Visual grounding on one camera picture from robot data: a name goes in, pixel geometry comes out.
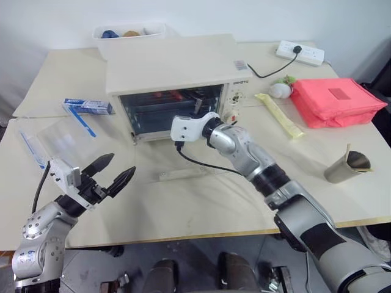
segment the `white wall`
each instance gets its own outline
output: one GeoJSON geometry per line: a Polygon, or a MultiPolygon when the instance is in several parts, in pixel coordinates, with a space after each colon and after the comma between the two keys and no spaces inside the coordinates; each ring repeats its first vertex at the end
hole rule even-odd
{"type": "Polygon", "coordinates": [[[19,103],[47,50],[93,46],[95,26],[148,20],[239,42],[314,40],[340,76],[359,81],[391,50],[389,0],[0,0],[0,97],[19,103]]]}

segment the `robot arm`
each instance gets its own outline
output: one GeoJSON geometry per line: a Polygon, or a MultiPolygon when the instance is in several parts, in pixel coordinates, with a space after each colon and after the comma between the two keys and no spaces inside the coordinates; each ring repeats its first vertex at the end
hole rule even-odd
{"type": "Polygon", "coordinates": [[[102,171],[114,154],[99,157],[81,173],[66,162],[51,161],[50,175],[66,193],[33,213],[22,229],[22,240],[12,259],[16,293],[59,292],[65,239],[78,217],[104,198],[114,198],[136,170],[125,170],[110,187],[100,187],[93,175],[102,171]]]}
{"type": "Polygon", "coordinates": [[[307,251],[332,292],[391,292],[391,267],[369,249],[342,236],[324,208],[291,180],[243,128],[224,124],[216,113],[201,119],[175,117],[171,138],[206,138],[276,210],[274,221],[289,244],[307,251]]]}

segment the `toothpaste box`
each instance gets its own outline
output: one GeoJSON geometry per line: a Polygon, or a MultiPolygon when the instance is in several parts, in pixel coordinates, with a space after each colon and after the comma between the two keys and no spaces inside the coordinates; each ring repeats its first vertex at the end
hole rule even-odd
{"type": "Polygon", "coordinates": [[[71,106],[77,113],[112,114],[112,106],[109,102],[88,101],[86,99],[65,99],[64,104],[71,106]]]}

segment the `toaster oven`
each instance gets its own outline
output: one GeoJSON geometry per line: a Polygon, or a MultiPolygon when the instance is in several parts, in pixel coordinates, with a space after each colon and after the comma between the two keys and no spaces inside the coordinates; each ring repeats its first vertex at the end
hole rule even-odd
{"type": "Polygon", "coordinates": [[[235,121],[252,77],[231,35],[119,44],[106,92],[134,142],[170,137],[176,115],[235,121]]]}

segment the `white sticker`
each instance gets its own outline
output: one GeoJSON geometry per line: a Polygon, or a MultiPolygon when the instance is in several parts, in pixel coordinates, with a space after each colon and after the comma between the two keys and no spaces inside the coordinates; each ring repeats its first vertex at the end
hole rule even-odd
{"type": "Polygon", "coordinates": [[[237,70],[248,69],[247,64],[243,60],[236,60],[233,62],[237,70]]]}

